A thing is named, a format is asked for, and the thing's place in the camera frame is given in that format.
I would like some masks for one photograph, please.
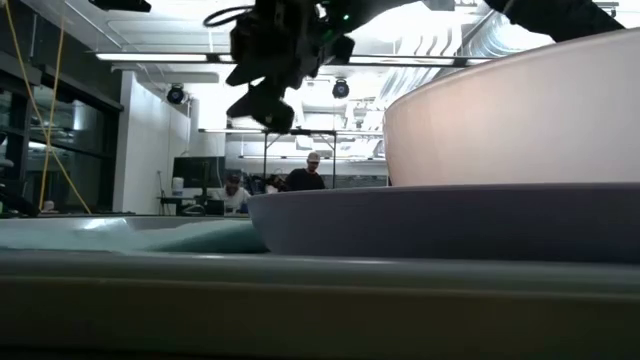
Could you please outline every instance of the ceiling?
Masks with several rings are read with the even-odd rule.
[[[149,14],[104,12],[88,0],[22,0],[48,20],[59,23],[64,11],[67,32],[94,51],[102,52],[229,52],[233,23],[215,29],[202,26],[205,16],[230,6],[250,5],[251,0],[147,0]],[[618,0],[617,19],[627,27],[640,26],[640,1]],[[475,55],[505,56],[551,43],[546,36],[512,26],[480,0],[477,6],[458,6],[455,12],[431,11],[422,2],[388,11],[352,34],[359,55]],[[485,17],[482,31],[467,35]],[[224,78],[229,65],[153,65],[134,67],[140,79],[160,79],[167,73],[218,73]],[[323,67],[319,78],[300,90],[305,112],[339,112],[347,108],[332,99],[336,77],[347,78],[350,100],[375,98],[389,104],[406,92],[450,71],[385,67]],[[155,84],[156,87],[167,84]]]

